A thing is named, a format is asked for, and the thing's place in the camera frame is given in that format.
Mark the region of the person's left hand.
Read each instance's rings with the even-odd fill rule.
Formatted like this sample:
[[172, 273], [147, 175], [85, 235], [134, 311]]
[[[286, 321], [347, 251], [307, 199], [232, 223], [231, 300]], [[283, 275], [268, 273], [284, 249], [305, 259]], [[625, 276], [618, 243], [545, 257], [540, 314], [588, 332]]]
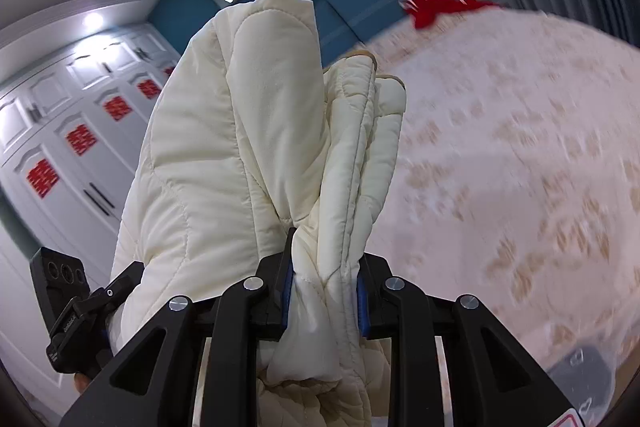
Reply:
[[80, 395], [86, 391], [91, 383], [92, 378], [87, 375], [81, 373], [76, 373], [74, 375], [74, 386]]

